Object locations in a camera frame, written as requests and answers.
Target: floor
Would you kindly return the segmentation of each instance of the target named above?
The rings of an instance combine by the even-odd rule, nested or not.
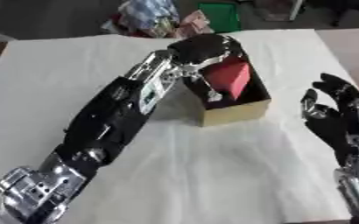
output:
[[[197,10],[194,0],[174,0],[184,17]],[[0,0],[0,32],[16,39],[57,39],[97,35],[100,25],[116,12],[121,0]],[[331,13],[307,6],[294,22],[265,22],[253,3],[238,7],[243,30],[255,29],[334,29]],[[359,27],[359,16],[352,16],[348,25]]]

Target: red block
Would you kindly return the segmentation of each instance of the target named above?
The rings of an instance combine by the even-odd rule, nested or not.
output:
[[[212,88],[226,91],[236,100],[250,80],[250,68],[246,62],[227,61],[208,70],[206,79]]]

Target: table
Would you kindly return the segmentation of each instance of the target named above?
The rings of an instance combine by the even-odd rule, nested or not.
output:
[[[200,129],[189,110],[197,99],[176,88],[62,223],[348,218],[332,180],[333,152],[306,130],[299,114],[299,100],[320,72],[349,79],[347,73],[313,31],[231,35],[270,90],[266,117]],[[9,44],[0,58],[0,175],[17,165],[38,165],[88,99],[171,42],[102,36]]]

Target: robotic arm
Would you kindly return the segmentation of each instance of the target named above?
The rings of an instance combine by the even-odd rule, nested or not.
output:
[[[317,93],[307,90],[302,99],[305,125],[332,149],[341,168],[335,170],[338,190],[359,224],[359,90],[331,74],[322,74],[313,87],[331,96],[337,110],[317,104]]]
[[[111,164],[143,128],[158,102],[179,78],[204,81],[208,100],[221,94],[200,70],[227,57],[244,57],[230,37],[204,34],[152,52],[101,91],[73,119],[63,142],[37,169],[18,167],[0,180],[0,223],[55,223],[69,203]]]

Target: open box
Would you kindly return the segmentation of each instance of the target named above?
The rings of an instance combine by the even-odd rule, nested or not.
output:
[[[208,102],[201,98],[201,102],[201,126],[206,127],[258,119],[265,114],[271,96],[250,64],[250,81],[236,101]]]

